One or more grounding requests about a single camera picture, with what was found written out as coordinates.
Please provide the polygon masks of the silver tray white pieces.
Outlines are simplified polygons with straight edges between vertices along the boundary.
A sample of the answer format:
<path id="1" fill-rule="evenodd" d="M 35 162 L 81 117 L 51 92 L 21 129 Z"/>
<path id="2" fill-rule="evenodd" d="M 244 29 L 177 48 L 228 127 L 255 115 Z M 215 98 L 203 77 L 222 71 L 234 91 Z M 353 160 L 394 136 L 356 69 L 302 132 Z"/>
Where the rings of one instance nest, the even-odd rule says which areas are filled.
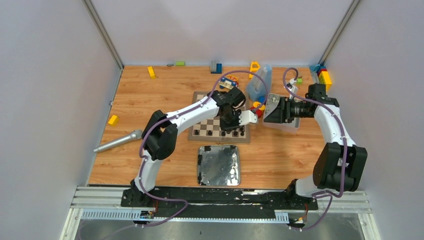
<path id="1" fill-rule="evenodd" d="M 284 96 L 274 94 L 274 93 L 270 93 L 267 97 L 267 100 L 266 100 L 266 108 L 267 108 L 269 100 L 272 101 L 272 100 L 275 100 L 278 97 L 284 97 Z M 267 128 L 277 129 L 277 130 L 281 130 L 281 131 L 289 132 L 289 133 L 296 133 L 298 131 L 298 129 L 300 128 L 301 120 L 300 120 L 299 117 L 296 117 L 294 119 L 294 121 L 291 122 L 291 123 L 281 123 L 281 124 L 279 124 L 279 123 L 266 123 L 266 122 L 264 122 L 264 115 L 266 114 L 266 112 L 267 112 L 267 110 L 265 109 L 263 117 L 262 117 L 262 125 L 267 127 Z"/>

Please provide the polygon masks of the red yellow blue block toy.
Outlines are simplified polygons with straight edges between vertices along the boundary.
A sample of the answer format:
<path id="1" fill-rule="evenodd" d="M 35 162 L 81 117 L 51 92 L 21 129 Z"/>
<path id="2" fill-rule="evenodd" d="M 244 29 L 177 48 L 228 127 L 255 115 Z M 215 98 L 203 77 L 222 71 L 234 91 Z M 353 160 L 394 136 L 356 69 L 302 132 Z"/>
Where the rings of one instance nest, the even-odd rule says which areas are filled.
<path id="1" fill-rule="evenodd" d="M 264 115 L 266 105 L 263 104 L 263 101 L 265 100 L 264 96 L 260 96 L 256 101 L 252 103 L 252 106 L 250 107 L 250 110 L 253 111 L 258 118 L 261 118 Z"/>

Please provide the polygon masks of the wooden chessboard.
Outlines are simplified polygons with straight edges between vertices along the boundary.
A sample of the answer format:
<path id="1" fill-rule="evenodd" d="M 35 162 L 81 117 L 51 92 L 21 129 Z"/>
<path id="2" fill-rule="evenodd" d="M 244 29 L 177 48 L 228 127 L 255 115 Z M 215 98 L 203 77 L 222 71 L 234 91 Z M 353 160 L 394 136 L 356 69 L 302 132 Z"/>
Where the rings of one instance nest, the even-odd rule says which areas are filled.
<path id="1" fill-rule="evenodd" d="M 245 128 L 245 136 L 240 136 L 240 128 Z M 188 129 L 189 141 L 204 141 L 204 142 L 219 142 L 219 143 L 234 143 L 234 144 L 249 144 L 251 142 L 250 129 L 248 125 L 237 128 L 230 133 L 221 136 L 220 118 L 218 116 L 209 118 L 196 123 Z M 199 135 L 194 135 L 194 130 L 199 130 Z M 208 136 L 207 132 L 212 131 L 212 136 Z M 238 132 L 238 136 L 234 137 L 233 132 Z"/>

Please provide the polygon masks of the translucent blue plastic container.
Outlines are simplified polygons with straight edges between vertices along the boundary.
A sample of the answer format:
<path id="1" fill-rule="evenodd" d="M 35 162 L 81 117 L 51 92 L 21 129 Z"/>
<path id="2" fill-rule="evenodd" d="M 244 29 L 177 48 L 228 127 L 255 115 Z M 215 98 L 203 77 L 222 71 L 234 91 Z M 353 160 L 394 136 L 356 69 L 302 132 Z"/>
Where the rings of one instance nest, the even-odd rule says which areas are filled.
<path id="1" fill-rule="evenodd" d="M 270 64 L 266 64 L 265 66 L 262 66 L 256 74 L 259 75 L 265 82 L 264 83 L 257 77 L 253 76 L 247 86 L 245 87 L 245 91 L 248 94 L 249 99 L 252 102 L 263 102 L 264 100 L 260 100 L 261 97 L 267 97 L 269 91 L 272 88 L 272 73 L 273 68 Z"/>

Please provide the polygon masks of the colourful toy car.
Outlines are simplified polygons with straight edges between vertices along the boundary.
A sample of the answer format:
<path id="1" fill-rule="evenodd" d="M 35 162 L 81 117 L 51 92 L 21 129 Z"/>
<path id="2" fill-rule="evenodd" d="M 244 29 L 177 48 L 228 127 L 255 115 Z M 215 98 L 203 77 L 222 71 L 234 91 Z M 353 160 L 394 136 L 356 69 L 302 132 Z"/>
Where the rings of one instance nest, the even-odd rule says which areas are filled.
<path id="1" fill-rule="evenodd" d="M 222 77 L 219 82 L 219 88 L 220 89 L 233 89 L 237 88 L 239 85 L 239 78 L 234 75 L 226 75 L 225 77 Z"/>

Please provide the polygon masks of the silver tray black pieces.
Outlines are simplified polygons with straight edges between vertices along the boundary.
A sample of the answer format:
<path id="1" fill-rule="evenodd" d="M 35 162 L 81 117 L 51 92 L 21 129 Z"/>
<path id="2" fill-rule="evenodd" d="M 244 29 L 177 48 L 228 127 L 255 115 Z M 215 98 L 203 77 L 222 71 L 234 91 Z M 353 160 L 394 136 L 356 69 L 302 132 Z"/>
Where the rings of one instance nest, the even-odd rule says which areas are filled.
<path id="1" fill-rule="evenodd" d="M 232 187 L 241 184 L 240 151 L 236 145 L 204 145 L 197 151 L 200 186 Z"/>

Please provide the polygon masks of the grey cylinder tube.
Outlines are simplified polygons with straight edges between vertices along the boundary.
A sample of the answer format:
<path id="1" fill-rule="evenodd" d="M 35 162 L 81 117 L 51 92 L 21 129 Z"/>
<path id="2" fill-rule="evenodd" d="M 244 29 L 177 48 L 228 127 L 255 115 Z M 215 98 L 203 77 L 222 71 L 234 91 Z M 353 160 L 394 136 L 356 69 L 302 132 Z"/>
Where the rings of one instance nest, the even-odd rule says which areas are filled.
<path id="1" fill-rule="evenodd" d="M 93 152 L 94 153 L 105 152 L 107 150 L 119 147 L 121 145 L 125 145 L 127 143 L 140 140 L 142 138 L 142 133 L 143 131 L 141 129 L 134 130 L 125 136 L 119 137 L 117 139 L 114 139 L 112 141 L 99 145 L 93 150 Z"/>

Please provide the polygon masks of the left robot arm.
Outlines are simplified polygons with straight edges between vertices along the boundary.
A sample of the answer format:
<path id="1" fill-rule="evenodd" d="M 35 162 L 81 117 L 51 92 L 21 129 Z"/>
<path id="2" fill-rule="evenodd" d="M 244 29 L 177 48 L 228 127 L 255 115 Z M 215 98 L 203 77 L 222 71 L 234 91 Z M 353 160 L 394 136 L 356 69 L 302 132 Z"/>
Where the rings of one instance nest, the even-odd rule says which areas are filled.
<path id="1" fill-rule="evenodd" d="M 215 117 L 219 118 L 219 127 L 226 133 L 257 123 L 258 117 L 254 112 L 238 108 L 245 102 L 244 93 L 235 87 L 229 91 L 213 90 L 179 110 L 167 113 L 155 111 L 141 135 L 140 169 L 130 182 L 130 188 L 123 191 L 121 206 L 147 207 L 152 202 L 165 200 L 164 197 L 154 197 L 152 190 L 163 160 L 173 154 L 177 138 L 183 131 Z"/>

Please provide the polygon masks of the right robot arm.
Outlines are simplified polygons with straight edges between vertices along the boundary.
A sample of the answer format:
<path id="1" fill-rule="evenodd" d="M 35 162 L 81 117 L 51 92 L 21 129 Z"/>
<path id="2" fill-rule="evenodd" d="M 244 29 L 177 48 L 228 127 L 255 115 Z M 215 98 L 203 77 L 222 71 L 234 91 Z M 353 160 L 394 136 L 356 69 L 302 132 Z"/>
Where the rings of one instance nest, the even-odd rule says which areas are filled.
<path id="1" fill-rule="evenodd" d="M 300 101 L 294 96 L 269 94 L 263 124 L 269 128 L 288 131 L 299 125 L 301 118 L 313 118 L 322 132 L 325 146 L 318 157 L 312 175 L 294 179 L 287 186 L 286 204 L 298 209 L 313 197 L 333 195 L 358 189 L 368 157 L 349 136 L 340 116 L 336 98 L 327 95 L 327 87 L 314 83 Z"/>

